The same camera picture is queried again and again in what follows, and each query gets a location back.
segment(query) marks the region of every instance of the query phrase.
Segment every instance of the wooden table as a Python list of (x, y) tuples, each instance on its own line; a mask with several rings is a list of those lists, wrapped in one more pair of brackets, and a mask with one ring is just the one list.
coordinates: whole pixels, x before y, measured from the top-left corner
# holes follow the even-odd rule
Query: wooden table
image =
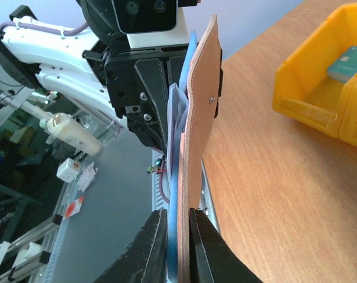
[(221, 233), (264, 282), (357, 282), (357, 148), (271, 109), (277, 67), (348, 2), (307, 0), (223, 64), (204, 158)]

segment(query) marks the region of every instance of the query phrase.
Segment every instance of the blue cloth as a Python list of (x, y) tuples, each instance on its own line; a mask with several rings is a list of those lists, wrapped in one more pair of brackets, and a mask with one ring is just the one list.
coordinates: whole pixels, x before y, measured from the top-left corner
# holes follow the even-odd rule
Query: blue cloth
[(195, 50), (196, 50), (196, 34), (195, 31), (192, 31), (190, 35), (190, 43), (189, 43), (188, 51), (186, 53), (185, 61), (182, 66), (181, 76), (179, 77), (179, 89), (182, 90), (184, 93), (186, 92), (187, 89), (188, 77), (190, 72), (190, 63), (192, 57), (195, 54)]
[(177, 254), (177, 210), (178, 210), (178, 173), (179, 173), (179, 148), (181, 134), (185, 131), (186, 119), (189, 109), (189, 101), (186, 96), (187, 81), (190, 71), (190, 63), (196, 50), (196, 35), (191, 33), (190, 43), (184, 65), (182, 67), (177, 84), (171, 85), (168, 100), (168, 154), (167, 170), (168, 181), (171, 190), (171, 199), (168, 215), (168, 243), (166, 248), (166, 264), (168, 278), (176, 283), (178, 278), (178, 254)]

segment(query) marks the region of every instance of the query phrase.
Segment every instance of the tan leather piece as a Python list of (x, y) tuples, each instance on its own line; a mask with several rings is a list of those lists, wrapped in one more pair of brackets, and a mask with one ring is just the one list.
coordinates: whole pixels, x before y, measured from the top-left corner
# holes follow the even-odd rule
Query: tan leather piece
[(190, 282), (189, 208), (201, 198), (201, 160), (218, 100), (221, 49), (217, 16), (213, 15), (191, 62), (188, 78), (189, 111), (181, 136), (178, 181), (178, 282)]

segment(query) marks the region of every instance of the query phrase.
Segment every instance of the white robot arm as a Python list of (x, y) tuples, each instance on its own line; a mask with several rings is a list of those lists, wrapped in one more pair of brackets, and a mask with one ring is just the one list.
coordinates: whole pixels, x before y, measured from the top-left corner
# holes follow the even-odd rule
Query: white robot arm
[(0, 26), (0, 64), (21, 84), (58, 91), (165, 152), (168, 89), (189, 42), (181, 7), (198, 2), (81, 0), (88, 24), (76, 29), (20, 6)]

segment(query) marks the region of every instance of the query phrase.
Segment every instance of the camera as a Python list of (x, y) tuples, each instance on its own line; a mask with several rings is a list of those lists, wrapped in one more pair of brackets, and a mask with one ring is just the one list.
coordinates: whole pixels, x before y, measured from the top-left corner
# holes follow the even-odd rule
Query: camera
[(112, 0), (121, 32), (170, 31), (177, 24), (178, 0)]

